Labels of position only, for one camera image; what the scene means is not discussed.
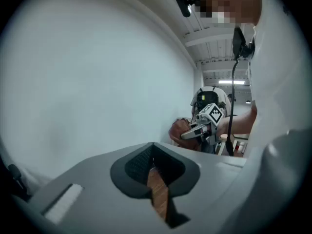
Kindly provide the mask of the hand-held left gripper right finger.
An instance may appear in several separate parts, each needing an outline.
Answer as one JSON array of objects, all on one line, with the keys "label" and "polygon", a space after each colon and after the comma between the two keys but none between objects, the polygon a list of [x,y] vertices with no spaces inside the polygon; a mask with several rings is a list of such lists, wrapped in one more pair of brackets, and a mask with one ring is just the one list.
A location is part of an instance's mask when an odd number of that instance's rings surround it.
[{"label": "hand-held left gripper right finger", "polygon": [[204,211],[229,188],[246,159],[191,151],[167,143],[160,145],[194,161],[200,169],[200,178],[189,194],[173,198],[177,212],[186,215],[190,221],[171,229],[158,216],[153,222],[153,233],[208,234],[210,231],[204,224],[208,224],[210,218],[204,215]]}]

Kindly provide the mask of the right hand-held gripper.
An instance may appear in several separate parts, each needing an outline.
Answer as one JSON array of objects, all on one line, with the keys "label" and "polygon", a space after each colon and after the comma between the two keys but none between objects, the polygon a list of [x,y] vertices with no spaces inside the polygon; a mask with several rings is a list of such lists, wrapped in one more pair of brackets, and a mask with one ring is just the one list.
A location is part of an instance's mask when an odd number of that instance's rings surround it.
[{"label": "right hand-held gripper", "polygon": [[224,114],[215,104],[208,104],[196,115],[196,123],[191,124],[191,129],[180,135],[181,139],[187,140],[202,136],[210,146],[219,143],[217,127]]}]

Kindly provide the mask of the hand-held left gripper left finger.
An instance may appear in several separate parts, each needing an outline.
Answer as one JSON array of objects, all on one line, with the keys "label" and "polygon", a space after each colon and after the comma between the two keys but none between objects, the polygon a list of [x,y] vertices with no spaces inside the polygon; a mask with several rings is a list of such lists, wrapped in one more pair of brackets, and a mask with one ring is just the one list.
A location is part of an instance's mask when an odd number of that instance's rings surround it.
[{"label": "hand-held left gripper left finger", "polygon": [[150,199],[123,194],[112,182],[115,161],[138,145],[87,158],[15,203],[46,234],[168,234]]}]

